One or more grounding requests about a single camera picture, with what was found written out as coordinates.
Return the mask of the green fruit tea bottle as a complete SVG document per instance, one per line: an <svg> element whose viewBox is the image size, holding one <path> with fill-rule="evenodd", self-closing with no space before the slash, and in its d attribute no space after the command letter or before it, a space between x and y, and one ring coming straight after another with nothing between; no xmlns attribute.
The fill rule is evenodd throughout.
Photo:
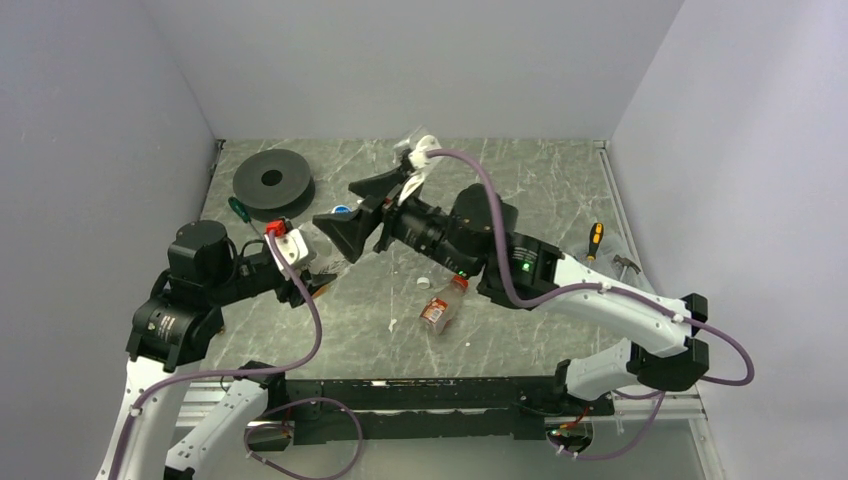
<svg viewBox="0 0 848 480"><path fill-rule="evenodd" d="M334 243L312 223L301 227L304 239L315 252L315 257L309 264L309 271L318 275L344 275L350 264Z"/></svg>

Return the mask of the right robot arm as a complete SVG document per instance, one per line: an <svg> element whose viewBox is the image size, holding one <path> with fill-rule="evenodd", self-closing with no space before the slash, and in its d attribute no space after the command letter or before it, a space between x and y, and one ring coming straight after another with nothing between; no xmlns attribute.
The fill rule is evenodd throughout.
<svg viewBox="0 0 848 480"><path fill-rule="evenodd" d="M707 373L709 347L685 321L705 313L702 297L650 296L596 272L554 245L515 232L518 211L508 204L501 206L507 264L500 266L483 184L463 189L445 212L418 192L402 200L404 179L395 169L355 181L349 189L362 203L351 212L316 215L313 223L350 263L379 230L375 252L403 243L464 279L477 277L477 293L496 305L517 306L501 279L507 274L524 309L592 321L620 335L610 348L558 364L550 392L560 413L574 415L589 400L631 385L685 391Z"/></svg>

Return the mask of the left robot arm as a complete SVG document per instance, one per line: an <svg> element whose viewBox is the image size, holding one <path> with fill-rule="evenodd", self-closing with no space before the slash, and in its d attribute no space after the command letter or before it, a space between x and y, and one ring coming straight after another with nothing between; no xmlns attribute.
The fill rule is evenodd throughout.
<svg viewBox="0 0 848 480"><path fill-rule="evenodd" d="M314 298L333 273L315 274L315 254L300 230L272 223L261 250L237 249L225 226L199 220L182 226L167 251L169 266L134 313L126 351L126 384L100 479L204 479L225 441L257 418L272 420L293 406L283 367L251 361L238 369L202 371L213 338L224 328L222 309L266 292L293 308L316 308ZM195 379L229 377L223 399L177 445L179 413Z"/></svg>

